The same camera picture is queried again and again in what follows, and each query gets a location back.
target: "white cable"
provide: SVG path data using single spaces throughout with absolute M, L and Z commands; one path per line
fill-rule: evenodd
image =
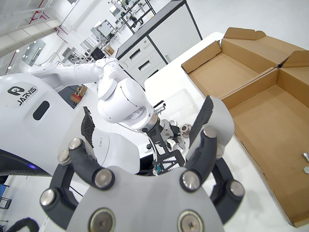
M 156 148 L 155 148 L 155 145 L 154 145 L 153 141 L 150 139 L 150 137 L 149 137 L 146 133 L 141 133 L 141 132 L 139 132 L 139 131 L 137 131 L 137 130 L 133 130 L 133 129 L 131 129 L 131 128 L 125 127 L 124 125 L 121 125 L 120 123 L 117 123 L 117 124 L 120 125 L 120 126 L 122 126 L 122 127 L 124 127 L 124 128 L 126 128 L 126 129 L 129 129 L 130 131 L 133 131 L 133 132 L 135 132 L 135 133 L 139 133 L 139 134 L 142 134 L 142 135 L 147 136 L 148 139 L 149 139 L 149 141 L 150 141 L 150 143 L 151 143 L 151 145 L 152 145 L 152 149 L 153 149 L 154 152 L 155 152 L 156 161 L 158 161 L 158 154 L 157 154 L 157 150 L 156 150 Z

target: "bolt head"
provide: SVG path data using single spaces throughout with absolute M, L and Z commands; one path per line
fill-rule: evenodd
M 63 150 L 61 151 L 58 156 L 57 156 L 57 160 L 58 162 L 65 162 L 69 159 L 69 151 L 68 150 Z
M 82 140 L 80 138 L 74 138 L 69 142 L 69 149 L 75 150 L 82 144 Z
M 97 210 L 90 218 L 91 232 L 111 232 L 114 231 L 116 220 L 111 210 L 102 208 Z
M 200 179 L 199 177 L 197 176 L 197 174 L 193 171 L 185 171 L 183 174 L 182 174 L 182 183 L 183 185 L 189 189 L 189 190 L 192 190 L 192 191 L 195 191 L 197 190 L 200 185 L 201 185 L 201 182 L 200 182 Z
M 55 197 L 55 192 L 51 189 L 47 189 L 42 193 L 40 197 L 40 203 L 43 206 L 48 206 L 54 201 Z
M 205 127 L 204 130 L 203 130 L 203 133 L 208 138 L 215 138 L 216 137 L 216 132 L 212 127 Z
M 103 168 L 96 174 L 95 185 L 99 188 L 106 188 L 112 182 L 112 178 L 112 172 L 106 168 Z
M 245 193 L 244 187 L 239 181 L 232 181 L 230 190 L 235 196 L 243 196 Z
M 179 232 L 202 232 L 204 231 L 203 222 L 200 216 L 192 211 L 183 211 L 177 222 L 177 228 Z

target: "black metal frame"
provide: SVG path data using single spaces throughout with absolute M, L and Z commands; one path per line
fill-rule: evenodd
M 133 8 L 134 6 L 136 6 L 136 5 L 138 4 L 139 1 L 140 1 L 140 0 L 137 0 L 137 1 L 136 1 L 136 4 L 133 5 L 132 8 Z M 133 30 L 133 26 L 136 25 L 136 23 L 137 23 L 139 20 L 141 20 L 143 17 L 145 17 L 145 16 L 147 15 L 147 13 L 149 13 L 150 11 L 152 11 L 152 13 L 153 13 L 154 15 L 156 14 L 155 10 L 153 9 L 153 7 L 152 7 L 151 4 L 149 3 L 149 1 L 148 1 L 148 0 L 145 0 L 145 2 L 146 2 L 146 4 L 149 6 L 149 9 L 148 9 L 147 11 L 145 11 L 144 14 L 143 14 L 141 17 L 139 17 L 139 18 L 136 20 L 136 22 L 133 23 L 132 26 L 130 26 L 130 25 L 128 24 L 128 21 L 126 21 L 126 20 L 124 19 L 124 16 L 127 15 L 128 13 L 130 13 L 131 10 L 132 10 L 132 8 L 129 9 L 125 14 L 121 15 L 121 19 L 125 22 L 125 24 L 129 27 L 129 29 L 131 30 L 131 32 L 132 32 L 133 34 L 135 34 L 135 32 L 134 32 L 134 30 Z

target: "open cardboard box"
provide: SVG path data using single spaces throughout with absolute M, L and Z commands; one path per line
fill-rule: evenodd
M 235 134 L 295 227 L 309 223 L 309 51 L 228 94 Z
M 293 51 L 304 51 L 262 31 L 229 28 L 224 38 L 182 64 L 202 93 L 222 98 L 278 67 Z

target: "box flap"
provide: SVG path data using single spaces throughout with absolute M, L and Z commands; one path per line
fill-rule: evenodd
M 221 52 L 220 41 L 215 41 L 202 51 L 188 59 L 186 62 L 182 64 L 182 68 L 186 71 L 186 73 L 190 73 L 200 67 L 205 62 L 214 58 Z
M 308 66 L 309 51 L 294 51 L 285 61 L 282 62 L 282 68 Z
M 229 27 L 223 38 L 256 41 L 265 36 L 266 34 L 262 31 Z

